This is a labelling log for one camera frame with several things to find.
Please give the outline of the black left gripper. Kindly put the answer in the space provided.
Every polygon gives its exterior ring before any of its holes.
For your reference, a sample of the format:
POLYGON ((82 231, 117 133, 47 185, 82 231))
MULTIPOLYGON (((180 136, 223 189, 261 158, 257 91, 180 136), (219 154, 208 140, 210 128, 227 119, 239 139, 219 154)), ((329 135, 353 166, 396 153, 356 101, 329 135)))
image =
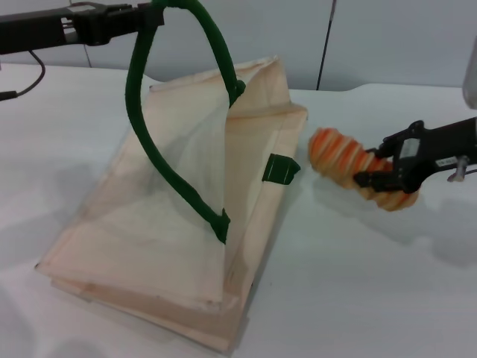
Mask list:
POLYGON ((64 45, 103 45, 104 21, 110 14, 110 38, 164 25, 165 7, 152 2, 104 5, 80 2, 68 7, 1 17, 1 54, 64 45))

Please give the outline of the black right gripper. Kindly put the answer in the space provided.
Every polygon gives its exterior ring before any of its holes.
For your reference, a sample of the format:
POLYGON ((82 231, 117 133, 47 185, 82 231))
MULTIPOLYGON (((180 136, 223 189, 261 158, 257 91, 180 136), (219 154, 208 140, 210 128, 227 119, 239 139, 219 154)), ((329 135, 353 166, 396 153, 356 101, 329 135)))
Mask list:
POLYGON ((375 158, 392 158, 393 171, 358 172, 353 180, 375 192, 416 192, 437 172, 456 169, 459 160, 476 164, 476 118, 427 129, 422 121, 385 137, 377 148, 365 150, 375 158))

